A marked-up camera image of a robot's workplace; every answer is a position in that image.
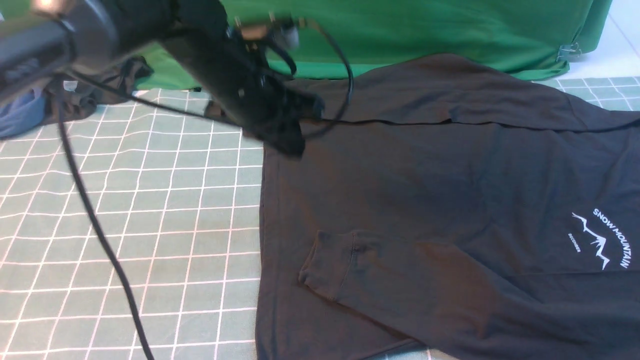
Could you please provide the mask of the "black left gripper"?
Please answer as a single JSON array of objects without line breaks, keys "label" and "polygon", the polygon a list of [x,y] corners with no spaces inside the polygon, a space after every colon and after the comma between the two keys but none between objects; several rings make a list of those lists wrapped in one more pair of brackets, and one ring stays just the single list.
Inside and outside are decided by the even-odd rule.
[{"label": "black left gripper", "polygon": [[276,151],[302,157],[301,121],[323,114],[318,95],[289,88],[265,69],[260,47],[226,28],[218,35],[179,28],[165,39],[166,51],[219,105],[229,122]]}]

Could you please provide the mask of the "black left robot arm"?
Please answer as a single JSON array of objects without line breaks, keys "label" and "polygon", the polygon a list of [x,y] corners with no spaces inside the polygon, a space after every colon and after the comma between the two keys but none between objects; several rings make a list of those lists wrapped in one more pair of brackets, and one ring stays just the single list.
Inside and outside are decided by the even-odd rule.
[{"label": "black left robot arm", "polygon": [[236,126],[290,157],[301,157],[323,101],[296,91],[269,68],[269,24],[243,34],[219,0],[33,0],[30,14],[1,25],[1,104],[57,73],[88,84],[158,43],[212,97],[206,120]]}]

